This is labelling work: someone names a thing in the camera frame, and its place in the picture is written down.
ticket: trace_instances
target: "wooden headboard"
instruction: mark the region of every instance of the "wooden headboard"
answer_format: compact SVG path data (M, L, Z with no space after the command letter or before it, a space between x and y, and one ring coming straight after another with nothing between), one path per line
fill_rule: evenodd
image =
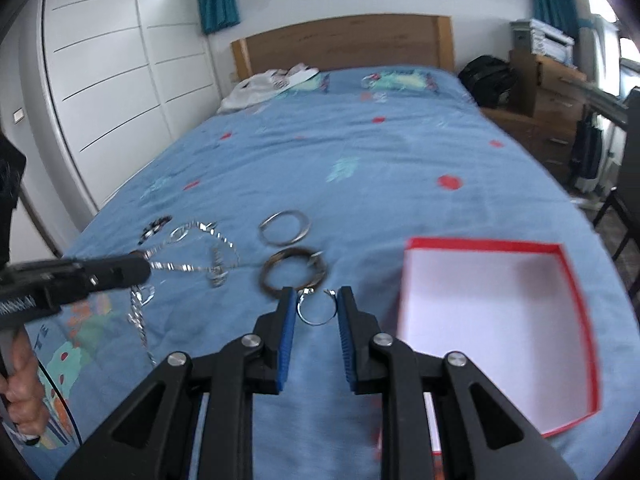
M448 16L363 14L317 20L242 38L231 50L240 80L300 62L321 71L393 64L454 69Z

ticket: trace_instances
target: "blue gripper pad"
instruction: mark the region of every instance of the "blue gripper pad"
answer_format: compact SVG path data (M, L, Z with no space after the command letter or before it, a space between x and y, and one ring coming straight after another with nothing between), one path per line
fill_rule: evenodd
M291 361L291 349L293 347L293 330L296 325L296 299L296 291L289 289L287 313L282 323L282 336L280 337L280 346L278 347L276 386L279 392L284 388L284 383L287 382L287 377L289 376L289 362Z
M338 325L340 327L340 344L342 345L342 359L344 360L344 373L351 391L355 391L356 385L356 356L353 335L347 314L347 306L344 301L342 289L338 291L336 299L338 306Z

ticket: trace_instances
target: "necklace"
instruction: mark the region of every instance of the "necklace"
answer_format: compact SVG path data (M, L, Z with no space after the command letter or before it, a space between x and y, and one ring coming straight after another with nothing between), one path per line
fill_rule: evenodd
M153 235L157 234L165 224L167 224L171 220L170 216L162 217L151 224L149 224L145 230L143 231L140 240L138 241L139 245L142 245L148 238L151 238ZM169 234L167 240L158 244L156 246L150 247L146 250L135 250L133 252L139 253L146 261L149 262L149 266L155 270L173 270L178 272L206 272L207 277L209 279L209 283L214 287L219 287L223 285L226 281L226 277L228 275L228 270L226 269L234 269L240 264L240 257L238 252L236 251L236 247L233 242L230 242L227 238L223 237L220 232L216 231L217 223L210 222L205 224L203 222L199 222L197 220L193 220L191 222L187 222L185 224L180 225L175 228L171 234ZM159 251L162 250L167 245L176 244L184 239L187 236L190 230L199 230L209 235L213 236L216 239L216 245L212 248L213 250L213 266L212 267L201 267L194 266L191 264L174 264L174 263L164 263L164 262L151 262L149 258L158 254ZM235 261L229 264L228 266L224 266L224 261L222 257L222 252L219 250L219 243L222 243L229 249L231 249L235 256ZM148 290L148 296L146 299L143 299L143 291ZM153 285L149 286L132 286L130 289L130 313L128 315L129 322L133 324L138 329L138 335L140 336L140 342L142 343L142 347L146 351L146 355L148 356L151 364L156 366L156 360L154 359L151 350L149 349L148 338L146 337L146 327L145 327L145 318L142 314L142 307L144 307L149 301L153 299L156 294L156 290Z

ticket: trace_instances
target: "silver chain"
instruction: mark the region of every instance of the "silver chain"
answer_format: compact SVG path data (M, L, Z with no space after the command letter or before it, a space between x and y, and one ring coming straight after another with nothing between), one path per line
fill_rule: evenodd
M222 234L216 231L217 224L215 222L210 222L208 224L204 224L202 222L198 222L197 220L193 220L191 222L187 222L177 228L175 228L167 240L162 242L159 245L150 247L142 252L142 257L145 260L149 260L151 256L158 254L162 248L169 244L175 244L181 241L188 233L190 229L197 228L200 231L208 233L216 238L216 240L222 242L227 247L229 247L236 256L236 261L228 266L229 269L236 268L240 264L240 257L238 255L238 251L236 251L236 247L233 242L230 242L227 238L223 237ZM228 270L225 270L223 267L223 258L218 250L218 247L213 247L213 267L198 267L193 266L191 264L173 264L162 263L162 262L149 262L149 266L152 269L156 270L178 270L179 272L206 272L208 274L209 281L212 286L218 287L221 286L226 281L226 277L228 275ZM151 364L156 366L156 360L154 359L153 354L149 350L148 339L146 337L146 328L145 328L145 319L142 314L142 307L144 307L156 293L155 288L153 286L149 286L149 296L146 300L143 300L142 290L138 286L132 286L130 289L130 313L128 315L129 322L132 323L137 329L138 334L140 336L140 341L142 342L142 347L146 351L146 355L149 357Z
M130 290L131 298L131 312L129 313L129 322L138 329L138 335L142 342L142 348L145 349L146 355L149 357L151 364L156 366L156 360L154 359L151 350L149 350L149 342L146 338L145 318L142 316L142 307L145 306L153 298L156 290L151 287L151 292L146 300L142 300L142 290L138 286L132 286Z

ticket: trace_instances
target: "silver ring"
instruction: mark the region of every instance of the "silver ring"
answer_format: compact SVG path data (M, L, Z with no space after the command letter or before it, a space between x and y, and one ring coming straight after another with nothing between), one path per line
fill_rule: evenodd
M175 238L175 234L178 232L180 233L180 236ZM167 240L166 243L175 244L176 242L179 242L180 240L182 240L187 235L188 232L189 232L189 229L184 225L181 225L180 227L177 227L173 231L171 231L171 234L169 235L169 239Z
M312 321L309 321L308 319L306 319L303 315L302 312L300 311L300 307L302 306L302 302L305 301L305 296L307 294L313 294L314 290L312 288L303 288L300 291L300 296L298 297L298 306L296 307L297 311L298 311L298 317L305 322L306 324L310 325L310 326L322 326L322 325L326 325L327 323L329 323L336 314L338 314L338 299L337 299L337 294L335 293L334 290L329 290L328 288L326 288L324 290L324 293L328 296L330 296L332 298L332 300L334 300L334 313L332 314L332 316L327 319L326 321L322 321L320 323L314 323Z
M300 232L287 242L273 242L272 240L269 240L264 235L264 230L278 216L283 216L283 215L295 216L295 218L297 218L298 221L300 222ZM258 226L258 229L260 229L260 238L267 245L272 245L274 247L286 247L288 245L297 244L300 240L302 240L302 238L304 238L308 234L309 229L311 229L311 220L309 220L309 218L302 211L298 211L297 209L288 209L286 211L280 211L279 213L271 215L269 218L267 218Z

